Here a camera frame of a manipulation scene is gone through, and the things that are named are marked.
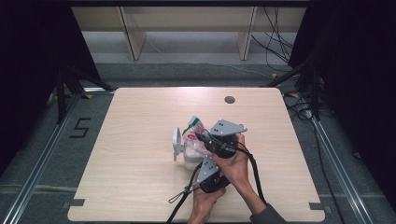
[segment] black sleeve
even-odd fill
[[[285,219],[275,210],[271,204],[262,210],[257,216],[251,216],[250,221],[253,224],[284,224]]]

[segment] table surface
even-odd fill
[[[233,104],[224,101],[235,99]],[[267,202],[287,221],[322,221],[323,211],[296,133],[278,89],[120,88],[116,91],[78,186],[68,217],[73,221],[165,222],[168,200],[188,184],[182,155],[173,161],[173,130],[192,116],[207,129],[218,119],[247,127],[247,148],[259,168]],[[249,179],[256,186],[249,166]],[[191,214],[192,195],[174,221]],[[250,212],[233,186],[216,203],[212,222],[247,222]]]

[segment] metal bracket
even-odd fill
[[[200,184],[201,182],[205,181],[218,170],[219,167],[215,164],[215,162],[210,157],[205,156],[195,184]]]
[[[176,161],[177,155],[180,154],[180,152],[184,151],[184,145],[181,144],[181,134],[179,128],[174,129],[173,147],[174,147],[174,161]]]
[[[225,119],[219,121],[210,129],[210,133],[215,136],[227,136],[235,133],[243,133],[248,129],[242,125],[232,123]]]

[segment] hand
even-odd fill
[[[246,150],[245,136],[237,133],[238,147]],[[236,151],[235,155],[228,159],[220,158],[216,154],[212,154],[212,160],[220,167],[221,173],[227,177],[231,184],[233,184],[239,191],[244,186],[249,186],[248,181],[248,156],[241,152]]]
[[[245,136],[237,133],[239,145],[238,147],[244,150]],[[238,193],[242,196],[251,213],[256,216],[266,208],[264,202],[256,194],[253,187],[248,181],[248,155],[242,151],[236,151],[231,158],[223,159],[212,154],[212,160],[220,167],[221,173],[227,177],[231,184],[236,188]]]
[[[219,197],[223,196],[226,189],[219,189],[213,193],[205,193],[198,186],[193,190],[192,213],[189,224],[204,224],[210,218],[210,212]]]

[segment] metal rail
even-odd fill
[[[355,213],[357,220],[361,224],[374,223],[363,199],[353,185],[343,163],[341,163],[334,147],[332,146],[332,142],[324,131],[321,122],[316,120],[315,117],[312,118],[312,121],[318,131],[318,137],[321,140],[323,149],[327,155],[327,158],[329,159],[330,165],[332,166],[332,169],[346,195],[346,198],[350,203],[350,206],[352,207],[353,212]]]
[[[32,172],[29,174],[29,177],[23,184],[17,199],[9,207],[6,217],[2,222],[3,224],[16,224],[20,220],[26,205],[29,203],[32,194],[35,191],[35,186],[37,185],[48,162],[50,161],[52,153],[56,148],[56,146],[58,145],[60,137],[62,136],[64,127],[68,123],[70,115],[72,114],[74,108],[76,107],[76,104],[80,97],[81,95],[79,94],[73,95],[71,102],[67,107],[67,113],[65,114],[63,121],[56,125],[54,131],[52,132],[51,137],[49,138],[48,143],[46,144],[43,152],[36,161],[35,167],[33,168]]]

